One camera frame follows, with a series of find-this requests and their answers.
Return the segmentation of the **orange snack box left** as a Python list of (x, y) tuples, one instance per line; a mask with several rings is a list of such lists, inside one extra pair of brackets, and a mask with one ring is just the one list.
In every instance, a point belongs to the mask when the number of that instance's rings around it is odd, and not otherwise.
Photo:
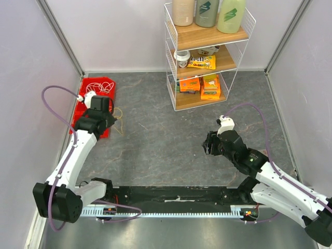
[(179, 81), (179, 91), (184, 92), (196, 92), (200, 91), (201, 85), (199, 78), (181, 78)]

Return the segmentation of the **coffee cup with lid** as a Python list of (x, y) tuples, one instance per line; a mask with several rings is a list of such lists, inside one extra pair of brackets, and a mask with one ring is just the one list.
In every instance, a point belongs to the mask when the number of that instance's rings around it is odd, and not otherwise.
[(186, 68), (188, 65), (188, 61), (191, 57), (191, 54), (188, 50), (174, 51), (173, 57), (176, 61), (178, 68)]

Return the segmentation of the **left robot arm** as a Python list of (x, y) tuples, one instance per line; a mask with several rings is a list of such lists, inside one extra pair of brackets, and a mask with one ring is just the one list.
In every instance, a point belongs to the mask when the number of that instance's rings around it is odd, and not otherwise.
[(71, 141), (55, 170), (44, 183), (36, 183), (33, 196), (40, 216), (74, 223), (83, 208), (95, 200), (112, 202), (114, 192), (108, 188), (110, 180), (95, 178), (81, 188), (75, 184), (82, 166), (100, 136), (111, 127), (116, 118), (109, 110), (110, 97), (94, 95), (90, 107), (76, 121)]

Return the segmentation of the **orange snack box right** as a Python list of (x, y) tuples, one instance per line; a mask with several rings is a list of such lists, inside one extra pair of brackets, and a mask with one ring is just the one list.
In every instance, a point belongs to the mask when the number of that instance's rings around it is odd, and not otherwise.
[(219, 76), (217, 74), (202, 77), (200, 97), (202, 100), (218, 100), (221, 95)]

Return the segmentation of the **orange snack box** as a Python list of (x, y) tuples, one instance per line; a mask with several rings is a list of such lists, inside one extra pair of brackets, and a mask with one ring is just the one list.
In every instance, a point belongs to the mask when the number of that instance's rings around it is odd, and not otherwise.
[(179, 81), (179, 91), (184, 92), (196, 92), (200, 91), (201, 85), (199, 78), (181, 78)]
[(202, 77), (200, 97), (202, 100), (218, 100), (221, 95), (219, 76), (217, 74)]

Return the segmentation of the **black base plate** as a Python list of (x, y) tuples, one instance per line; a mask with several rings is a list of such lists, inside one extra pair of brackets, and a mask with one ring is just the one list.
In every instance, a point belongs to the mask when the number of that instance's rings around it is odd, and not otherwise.
[(225, 186), (119, 186), (108, 191), (105, 201), (133, 206), (142, 211), (230, 211), (232, 205), (254, 205), (245, 202), (237, 188)]

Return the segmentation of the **white brown snack pack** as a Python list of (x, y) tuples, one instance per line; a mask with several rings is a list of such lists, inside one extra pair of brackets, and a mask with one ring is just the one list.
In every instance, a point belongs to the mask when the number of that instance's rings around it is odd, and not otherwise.
[(197, 53), (203, 56), (211, 56), (219, 51), (220, 45), (212, 47), (204, 47), (197, 50)]

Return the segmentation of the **grey green bottle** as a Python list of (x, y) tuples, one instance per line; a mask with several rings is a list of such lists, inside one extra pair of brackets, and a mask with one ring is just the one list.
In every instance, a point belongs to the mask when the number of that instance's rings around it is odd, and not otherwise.
[(216, 23), (219, 0), (197, 0), (195, 23), (200, 27), (213, 27)]

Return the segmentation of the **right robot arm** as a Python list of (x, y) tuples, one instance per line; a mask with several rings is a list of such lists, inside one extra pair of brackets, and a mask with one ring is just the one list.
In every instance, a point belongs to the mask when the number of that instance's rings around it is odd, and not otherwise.
[(320, 194), (272, 165), (263, 153), (248, 148), (235, 130), (210, 131), (202, 147), (206, 154), (222, 155), (247, 178), (238, 190), (243, 204), (263, 204), (287, 216), (307, 235), (331, 246), (331, 198)]

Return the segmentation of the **light green bottle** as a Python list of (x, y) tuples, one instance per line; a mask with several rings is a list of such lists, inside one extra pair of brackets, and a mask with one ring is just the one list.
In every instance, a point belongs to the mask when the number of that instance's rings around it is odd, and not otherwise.
[(218, 17), (217, 29), (225, 34), (236, 33), (241, 25), (246, 0), (223, 0)]

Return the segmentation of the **yellow candy bag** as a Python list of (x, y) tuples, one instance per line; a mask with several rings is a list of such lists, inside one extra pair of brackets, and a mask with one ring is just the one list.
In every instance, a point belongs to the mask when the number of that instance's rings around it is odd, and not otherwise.
[(187, 67), (215, 70), (216, 69), (216, 56), (194, 57), (191, 56)]

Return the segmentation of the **beige bottle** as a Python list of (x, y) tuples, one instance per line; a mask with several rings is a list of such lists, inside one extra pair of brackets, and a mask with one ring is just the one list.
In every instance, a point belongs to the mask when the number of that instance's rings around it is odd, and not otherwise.
[(172, 20), (177, 26), (189, 26), (193, 23), (194, 0), (173, 0)]

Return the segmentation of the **red storage bin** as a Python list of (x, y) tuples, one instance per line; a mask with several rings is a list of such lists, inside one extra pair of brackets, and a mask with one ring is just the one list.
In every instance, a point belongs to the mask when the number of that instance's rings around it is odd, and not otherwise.
[[(115, 100), (116, 82), (108, 77), (88, 77), (84, 78), (79, 88), (79, 94), (84, 96), (89, 91), (95, 91), (97, 95), (108, 96)], [(72, 127), (83, 115), (87, 108), (83, 103), (77, 102), (72, 117)]]

